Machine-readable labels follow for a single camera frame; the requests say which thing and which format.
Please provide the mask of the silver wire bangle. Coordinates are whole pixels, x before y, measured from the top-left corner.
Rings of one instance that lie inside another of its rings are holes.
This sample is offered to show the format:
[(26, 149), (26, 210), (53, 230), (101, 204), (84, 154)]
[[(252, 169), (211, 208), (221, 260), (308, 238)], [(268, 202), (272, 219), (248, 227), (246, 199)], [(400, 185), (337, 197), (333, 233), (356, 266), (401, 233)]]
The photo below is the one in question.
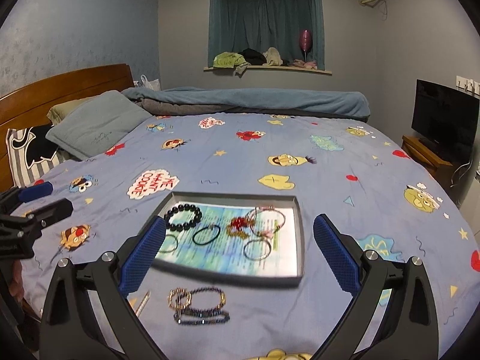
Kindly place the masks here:
[(160, 254), (171, 254), (177, 250), (179, 246), (179, 240), (173, 234), (167, 234), (163, 241), (163, 244), (159, 248)]

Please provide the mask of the dark wire bangle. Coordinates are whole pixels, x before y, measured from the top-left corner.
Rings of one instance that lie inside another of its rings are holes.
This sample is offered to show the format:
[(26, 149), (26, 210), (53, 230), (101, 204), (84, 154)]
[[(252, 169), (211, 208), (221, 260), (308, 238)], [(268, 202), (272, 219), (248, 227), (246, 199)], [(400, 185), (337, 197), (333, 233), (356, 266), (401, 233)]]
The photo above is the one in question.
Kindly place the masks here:
[(265, 238), (248, 241), (242, 249), (243, 256), (254, 262), (263, 261), (270, 256), (271, 252), (272, 245)]

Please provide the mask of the striped black white pillow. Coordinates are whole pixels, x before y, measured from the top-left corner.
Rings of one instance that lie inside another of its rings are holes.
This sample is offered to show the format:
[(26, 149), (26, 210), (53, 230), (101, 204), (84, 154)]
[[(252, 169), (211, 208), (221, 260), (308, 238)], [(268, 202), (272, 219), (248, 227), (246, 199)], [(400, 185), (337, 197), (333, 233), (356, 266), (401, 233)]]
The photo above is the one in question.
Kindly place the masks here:
[(52, 124), (44, 124), (7, 130), (7, 155), (14, 186), (32, 185), (47, 172), (70, 159), (66, 151), (47, 140), (46, 135), (52, 128)]

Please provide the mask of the gold cone pendant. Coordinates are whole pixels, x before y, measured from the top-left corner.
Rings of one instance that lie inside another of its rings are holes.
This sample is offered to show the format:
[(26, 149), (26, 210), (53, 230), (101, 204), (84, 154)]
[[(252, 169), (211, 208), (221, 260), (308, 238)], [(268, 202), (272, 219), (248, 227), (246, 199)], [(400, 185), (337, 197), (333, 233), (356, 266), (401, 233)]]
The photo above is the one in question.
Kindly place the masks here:
[(151, 291), (148, 290), (135, 310), (135, 314), (137, 317), (141, 315), (144, 308), (146, 307), (146, 304), (149, 302), (150, 298), (151, 298)]

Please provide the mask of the olive yellow pillow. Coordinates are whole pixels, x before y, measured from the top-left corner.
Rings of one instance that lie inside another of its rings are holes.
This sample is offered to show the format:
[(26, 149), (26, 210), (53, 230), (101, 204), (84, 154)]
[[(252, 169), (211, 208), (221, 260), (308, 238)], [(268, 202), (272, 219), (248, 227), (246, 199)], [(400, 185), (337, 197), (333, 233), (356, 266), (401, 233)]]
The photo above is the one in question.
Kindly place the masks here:
[(71, 100), (54, 105), (46, 114), (47, 119), (52, 125), (61, 123), (71, 112), (78, 108), (83, 103), (89, 102), (93, 97), (85, 97), (81, 99)]

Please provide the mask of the wooden headboard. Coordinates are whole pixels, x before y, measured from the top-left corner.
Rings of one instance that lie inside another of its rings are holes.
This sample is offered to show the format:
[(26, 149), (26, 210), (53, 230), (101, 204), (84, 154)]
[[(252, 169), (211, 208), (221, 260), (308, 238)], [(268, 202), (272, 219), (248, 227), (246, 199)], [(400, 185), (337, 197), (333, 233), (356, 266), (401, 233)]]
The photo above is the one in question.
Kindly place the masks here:
[(14, 185), (7, 154), (8, 129), (22, 130), (49, 123), (47, 112), (64, 102), (122, 91), (134, 85), (126, 63), (83, 68), (19, 88), (1, 97), (1, 191)]

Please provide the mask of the grey pillow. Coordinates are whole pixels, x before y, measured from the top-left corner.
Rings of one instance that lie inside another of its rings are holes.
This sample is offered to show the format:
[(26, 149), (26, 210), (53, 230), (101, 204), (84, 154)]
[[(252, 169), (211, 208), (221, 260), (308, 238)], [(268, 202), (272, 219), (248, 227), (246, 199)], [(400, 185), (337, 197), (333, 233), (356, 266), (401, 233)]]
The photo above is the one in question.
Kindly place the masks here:
[(46, 139), (82, 161), (121, 141), (151, 114), (118, 91), (107, 91), (79, 105)]

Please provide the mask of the wooden tv stand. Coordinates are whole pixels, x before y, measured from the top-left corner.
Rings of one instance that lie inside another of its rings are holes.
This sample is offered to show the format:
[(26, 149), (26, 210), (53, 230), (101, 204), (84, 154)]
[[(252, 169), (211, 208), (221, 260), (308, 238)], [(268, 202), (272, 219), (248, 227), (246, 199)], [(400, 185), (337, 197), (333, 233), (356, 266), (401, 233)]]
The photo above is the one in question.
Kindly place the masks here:
[(418, 137), (403, 135), (401, 148), (415, 162), (422, 165), (446, 192), (449, 194), (452, 192), (454, 174), (461, 166), (460, 163), (443, 159), (424, 145)]

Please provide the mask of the teal folded blanket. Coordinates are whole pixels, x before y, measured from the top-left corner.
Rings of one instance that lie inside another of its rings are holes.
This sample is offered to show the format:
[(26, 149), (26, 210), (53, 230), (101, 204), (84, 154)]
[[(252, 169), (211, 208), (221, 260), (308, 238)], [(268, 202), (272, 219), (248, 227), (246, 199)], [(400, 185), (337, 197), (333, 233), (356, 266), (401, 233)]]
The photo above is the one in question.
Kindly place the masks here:
[(154, 91), (126, 88), (122, 94), (154, 116), (227, 113), (282, 113), (366, 121), (368, 99), (360, 92), (280, 88), (194, 88)]

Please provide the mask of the black television screen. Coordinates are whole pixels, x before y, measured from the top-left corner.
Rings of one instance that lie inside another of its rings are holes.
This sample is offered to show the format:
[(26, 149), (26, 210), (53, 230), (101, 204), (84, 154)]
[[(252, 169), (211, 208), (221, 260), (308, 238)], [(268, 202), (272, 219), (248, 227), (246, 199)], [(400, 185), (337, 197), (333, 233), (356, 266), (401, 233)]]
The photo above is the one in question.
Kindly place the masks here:
[(458, 89), (416, 82), (412, 130), (449, 162), (470, 161), (479, 120), (479, 100)]

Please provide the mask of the green cloth on sill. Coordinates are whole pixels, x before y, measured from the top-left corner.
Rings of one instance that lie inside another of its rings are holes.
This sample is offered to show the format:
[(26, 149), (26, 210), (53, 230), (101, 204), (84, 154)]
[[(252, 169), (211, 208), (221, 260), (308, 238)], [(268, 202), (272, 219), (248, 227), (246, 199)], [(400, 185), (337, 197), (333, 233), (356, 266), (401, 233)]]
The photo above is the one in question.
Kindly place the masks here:
[(214, 68), (238, 68), (247, 65), (245, 58), (235, 52), (222, 52), (214, 57), (212, 63)]

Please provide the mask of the wooden window sill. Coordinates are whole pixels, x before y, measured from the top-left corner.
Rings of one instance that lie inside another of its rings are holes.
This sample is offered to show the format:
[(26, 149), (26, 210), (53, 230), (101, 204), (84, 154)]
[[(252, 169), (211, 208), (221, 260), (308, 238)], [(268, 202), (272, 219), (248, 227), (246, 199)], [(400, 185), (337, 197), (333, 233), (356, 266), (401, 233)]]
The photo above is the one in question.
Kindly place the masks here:
[[(215, 72), (215, 71), (232, 71), (236, 72), (236, 68), (229, 68), (229, 67), (204, 67), (202, 69), (204, 72)], [(320, 69), (308, 69), (303, 67), (295, 67), (295, 66), (259, 66), (259, 65), (247, 65), (245, 66), (244, 71), (246, 70), (258, 70), (258, 71), (283, 71), (283, 72), (305, 72), (305, 73), (312, 73), (318, 74), (323, 76), (332, 76), (333, 73), (331, 71), (325, 71)]]

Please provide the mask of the black cloth on sill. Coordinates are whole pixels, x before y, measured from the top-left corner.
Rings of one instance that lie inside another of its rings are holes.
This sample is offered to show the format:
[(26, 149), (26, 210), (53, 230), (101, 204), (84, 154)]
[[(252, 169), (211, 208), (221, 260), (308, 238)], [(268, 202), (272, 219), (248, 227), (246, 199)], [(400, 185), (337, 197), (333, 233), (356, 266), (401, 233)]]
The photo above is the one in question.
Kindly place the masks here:
[(244, 57), (245, 61), (253, 66), (263, 66), (267, 63), (267, 59), (262, 53), (251, 48), (240, 51), (239, 55)]

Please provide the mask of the beige cloth on sill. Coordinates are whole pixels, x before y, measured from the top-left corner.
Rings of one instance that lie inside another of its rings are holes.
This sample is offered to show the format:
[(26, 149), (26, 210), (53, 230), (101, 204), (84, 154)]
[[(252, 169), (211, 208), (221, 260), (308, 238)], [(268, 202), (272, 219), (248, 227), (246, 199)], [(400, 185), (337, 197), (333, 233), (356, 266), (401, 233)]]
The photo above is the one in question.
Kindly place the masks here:
[(264, 53), (265, 62), (264, 66), (267, 67), (279, 67), (283, 64), (281, 55), (275, 47), (269, 47)]

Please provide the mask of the pink balloon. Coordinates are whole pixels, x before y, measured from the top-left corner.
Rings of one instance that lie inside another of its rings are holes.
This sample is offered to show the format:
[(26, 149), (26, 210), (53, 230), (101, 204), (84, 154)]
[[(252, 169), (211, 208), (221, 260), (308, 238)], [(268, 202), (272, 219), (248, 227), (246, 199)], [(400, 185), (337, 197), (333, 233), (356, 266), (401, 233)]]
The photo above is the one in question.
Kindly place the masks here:
[(307, 61), (307, 54), (312, 48), (312, 34), (309, 30), (303, 30), (298, 39), (299, 47), (303, 53), (304, 61)]

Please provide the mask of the teal window curtain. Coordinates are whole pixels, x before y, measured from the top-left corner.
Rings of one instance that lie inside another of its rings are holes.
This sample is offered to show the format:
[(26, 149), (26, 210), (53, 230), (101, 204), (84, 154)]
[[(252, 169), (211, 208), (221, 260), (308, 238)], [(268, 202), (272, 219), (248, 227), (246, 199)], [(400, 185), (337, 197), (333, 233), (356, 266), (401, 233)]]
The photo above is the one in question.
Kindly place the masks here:
[[(299, 35), (305, 29), (312, 34), (307, 61), (299, 47)], [(263, 54), (269, 47), (278, 49), (286, 63), (299, 59), (325, 69), (322, 0), (210, 0), (209, 67), (222, 52), (251, 48)]]

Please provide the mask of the white wall hook rack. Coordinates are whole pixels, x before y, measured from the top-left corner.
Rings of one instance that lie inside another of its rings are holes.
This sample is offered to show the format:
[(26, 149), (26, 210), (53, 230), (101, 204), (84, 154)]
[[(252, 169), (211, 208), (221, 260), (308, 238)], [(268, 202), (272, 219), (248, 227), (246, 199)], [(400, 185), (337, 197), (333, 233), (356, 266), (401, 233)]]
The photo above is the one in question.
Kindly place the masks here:
[(468, 92), (470, 94), (480, 95), (480, 83), (473, 80), (467, 79), (462, 76), (456, 77), (456, 88)]

